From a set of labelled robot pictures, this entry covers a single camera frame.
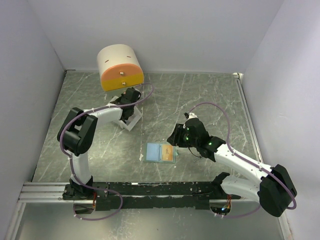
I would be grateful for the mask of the white card tray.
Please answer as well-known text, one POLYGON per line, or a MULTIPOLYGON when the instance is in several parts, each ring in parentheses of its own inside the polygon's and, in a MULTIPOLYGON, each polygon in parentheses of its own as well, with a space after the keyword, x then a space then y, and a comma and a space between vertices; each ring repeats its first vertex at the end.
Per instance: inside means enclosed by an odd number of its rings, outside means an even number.
POLYGON ((111 101, 106 105, 107 109, 107 117, 111 119, 111 122, 117 124, 121 129, 125 129, 127 131, 131 131, 134 126, 138 123, 138 121, 142 118, 142 113, 137 108, 137 102, 139 97, 134 97, 133 99, 128 99, 124 95, 120 97, 113 97, 111 101), (127 122, 121 121, 122 109, 121 107, 135 105, 134 114, 127 120, 127 122))

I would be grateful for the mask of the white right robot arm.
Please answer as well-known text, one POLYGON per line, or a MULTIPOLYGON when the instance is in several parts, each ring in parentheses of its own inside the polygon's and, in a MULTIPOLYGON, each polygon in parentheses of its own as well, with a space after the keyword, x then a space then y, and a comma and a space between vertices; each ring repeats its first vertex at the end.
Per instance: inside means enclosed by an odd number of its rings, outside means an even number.
POLYGON ((210 135, 197 117, 187 119, 184 124, 177 123, 167 142, 179 148, 196 148, 203 158, 226 165, 245 177, 220 177, 212 186, 218 199, 226 195, 245 197, 259 203, 270 215, 280 217, 297 196, 284 166, 270 166, 237 153, 225 140, 210 135))

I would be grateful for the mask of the green card holder book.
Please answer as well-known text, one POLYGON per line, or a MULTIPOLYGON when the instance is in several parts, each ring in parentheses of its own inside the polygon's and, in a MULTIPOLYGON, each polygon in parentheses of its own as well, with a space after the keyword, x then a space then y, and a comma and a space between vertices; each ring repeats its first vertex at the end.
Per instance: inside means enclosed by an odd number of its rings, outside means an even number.
POLYGON ((166 143, 147 143, 142 160, 147 163, 174 164, 176 162, 176 157, 179 155, 178 151, 176 150, 176 147, 173 146, 174 148, 173 162, 165 162, 161 160, 163 144, 166 144, 166 143))

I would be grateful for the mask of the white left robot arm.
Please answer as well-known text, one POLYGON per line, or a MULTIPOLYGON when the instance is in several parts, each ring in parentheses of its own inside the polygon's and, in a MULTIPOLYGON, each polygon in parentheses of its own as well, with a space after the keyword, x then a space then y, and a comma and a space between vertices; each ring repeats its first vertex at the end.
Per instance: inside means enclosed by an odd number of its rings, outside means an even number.
POLYGON ((90 173, 88 151, 92 146, 98 127, 116 123, 131 131, 142 117, 136 104, 141 93, 130 87, 120 97, 114 97, 107 105, 82 110, 72 108, 64 120, 57 140, 70 161, 71 177, 62 195, 64 200, 89 199, 94 192, 93 176, 90 173))

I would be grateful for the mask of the gold VIP credit card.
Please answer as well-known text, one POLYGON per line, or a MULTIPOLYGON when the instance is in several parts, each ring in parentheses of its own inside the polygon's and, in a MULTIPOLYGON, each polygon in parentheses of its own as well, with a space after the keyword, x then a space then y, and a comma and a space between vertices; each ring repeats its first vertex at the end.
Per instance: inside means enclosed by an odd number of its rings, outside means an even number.
POLYGON ((174 147, 170 144, 163 144, 161 146, 161 160, 164 162, 174 161, 174 147))

